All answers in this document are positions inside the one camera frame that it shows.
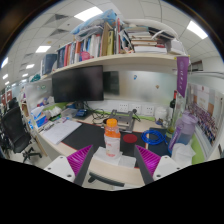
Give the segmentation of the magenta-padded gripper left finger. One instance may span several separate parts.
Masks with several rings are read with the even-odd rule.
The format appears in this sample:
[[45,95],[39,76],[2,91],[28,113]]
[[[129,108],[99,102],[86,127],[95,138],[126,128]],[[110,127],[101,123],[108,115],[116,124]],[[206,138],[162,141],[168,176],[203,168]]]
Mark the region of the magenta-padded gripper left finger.
[[81,186],[93,154],[93,146],[86,146],[68,157],[58,156],[45,168],[45,171]]

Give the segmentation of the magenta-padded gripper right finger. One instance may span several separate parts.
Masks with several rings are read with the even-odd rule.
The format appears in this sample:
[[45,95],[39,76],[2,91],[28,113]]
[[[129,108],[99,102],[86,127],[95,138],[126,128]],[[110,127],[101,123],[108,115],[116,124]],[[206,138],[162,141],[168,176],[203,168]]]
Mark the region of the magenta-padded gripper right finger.
[[134,148],[134,156],[145,185],[180,170],[179,165],[168,155],[160,157],[139,145]]

